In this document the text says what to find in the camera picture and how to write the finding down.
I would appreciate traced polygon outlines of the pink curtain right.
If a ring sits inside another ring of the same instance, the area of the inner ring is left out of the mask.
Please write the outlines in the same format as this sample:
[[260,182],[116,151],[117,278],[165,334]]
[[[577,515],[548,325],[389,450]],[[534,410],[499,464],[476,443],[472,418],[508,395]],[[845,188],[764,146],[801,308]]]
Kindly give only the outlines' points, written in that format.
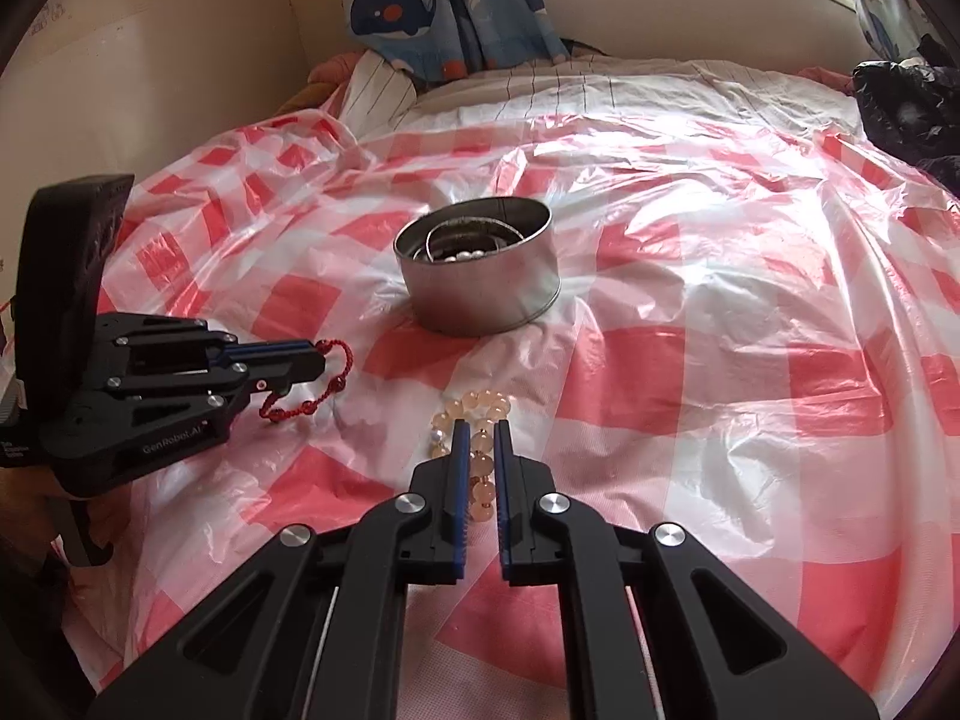
[[940,41],[918,0],[853,0],[867,44],[880,59],[901,62],[919,55],[924,36]]

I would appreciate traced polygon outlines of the silver bangle in tin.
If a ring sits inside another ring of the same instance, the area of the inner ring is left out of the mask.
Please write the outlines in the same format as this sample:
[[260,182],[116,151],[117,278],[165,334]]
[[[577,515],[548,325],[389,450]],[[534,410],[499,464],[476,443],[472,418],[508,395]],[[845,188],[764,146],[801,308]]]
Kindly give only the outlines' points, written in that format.
[[523,242],[516,227],[485,216],[462,216],[438,223],[428,232],[423,257],[428,262],[465,262]]

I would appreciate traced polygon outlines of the red white checkered plastic sheet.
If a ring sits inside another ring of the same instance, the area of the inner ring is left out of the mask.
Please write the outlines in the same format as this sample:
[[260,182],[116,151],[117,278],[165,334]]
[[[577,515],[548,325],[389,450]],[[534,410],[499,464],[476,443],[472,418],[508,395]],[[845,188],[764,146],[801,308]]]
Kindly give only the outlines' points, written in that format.
[[[394,236],[493,195],[550,206],[560,296],[504,335],[427,332]],[[116,559],[73,579],[96,686],[283,525],[345,525],[404,488],[431,420],[485,390],[563,491],[624,527],[681,523],[884,717],[957,629],[958,205],[839,128],[249,125],[133,190],[101,304],[355,359],[314,416],[245,410],[224,447],[135,486]]]

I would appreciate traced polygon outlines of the whale pattern curtain left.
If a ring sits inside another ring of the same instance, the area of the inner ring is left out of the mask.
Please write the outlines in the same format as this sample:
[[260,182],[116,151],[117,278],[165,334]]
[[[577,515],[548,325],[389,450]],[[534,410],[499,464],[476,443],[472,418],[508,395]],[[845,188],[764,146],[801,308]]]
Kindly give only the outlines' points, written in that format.
[[350,36],[425,85],[568,58],[545,0],[343,0],[343,9]]

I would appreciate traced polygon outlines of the round metal tin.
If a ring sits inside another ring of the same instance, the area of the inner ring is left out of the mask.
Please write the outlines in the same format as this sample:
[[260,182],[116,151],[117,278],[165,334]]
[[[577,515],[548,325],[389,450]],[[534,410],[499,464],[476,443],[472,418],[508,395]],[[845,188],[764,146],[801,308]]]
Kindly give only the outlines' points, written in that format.
[[[428,262],[423,244],[438,223],[485,216],[516,227],[523,242],[465,262]],[[511,332],[550,309],[562,291],[553,215],[540,200],[485,197],[443,206],[410,221],[394,239],[412,312],[421,327],[448,337]]]

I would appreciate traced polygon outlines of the orange plush toy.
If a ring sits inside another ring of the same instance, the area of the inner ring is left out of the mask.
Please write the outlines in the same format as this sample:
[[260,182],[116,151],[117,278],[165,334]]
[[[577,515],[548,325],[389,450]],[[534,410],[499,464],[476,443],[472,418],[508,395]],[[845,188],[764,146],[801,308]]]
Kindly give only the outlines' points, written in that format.
[[317,64],[309,71],[306,85],[277,109],[277,115],[322,106],[343,83],[350,80],[361,57],[361,52],[343,52]]

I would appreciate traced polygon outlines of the black jacket pile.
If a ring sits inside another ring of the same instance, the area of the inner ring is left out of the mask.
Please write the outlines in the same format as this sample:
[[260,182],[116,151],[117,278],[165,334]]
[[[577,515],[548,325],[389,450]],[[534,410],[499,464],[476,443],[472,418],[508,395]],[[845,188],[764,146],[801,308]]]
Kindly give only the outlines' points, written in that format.
[[875,146],[958,195],[958,67],[930,34],[921,37],[918,52],[901,62],[864,62],[853,70],[862,128]]

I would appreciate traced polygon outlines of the white striped pillow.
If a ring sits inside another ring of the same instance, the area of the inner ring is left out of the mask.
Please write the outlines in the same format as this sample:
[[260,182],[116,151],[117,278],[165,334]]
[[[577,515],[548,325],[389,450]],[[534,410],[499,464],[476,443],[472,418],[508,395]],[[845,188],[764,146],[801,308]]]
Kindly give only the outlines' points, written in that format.
[[357,140],[392,128],[418,98],[415,83],[368,50],[353,68],[337,119]]

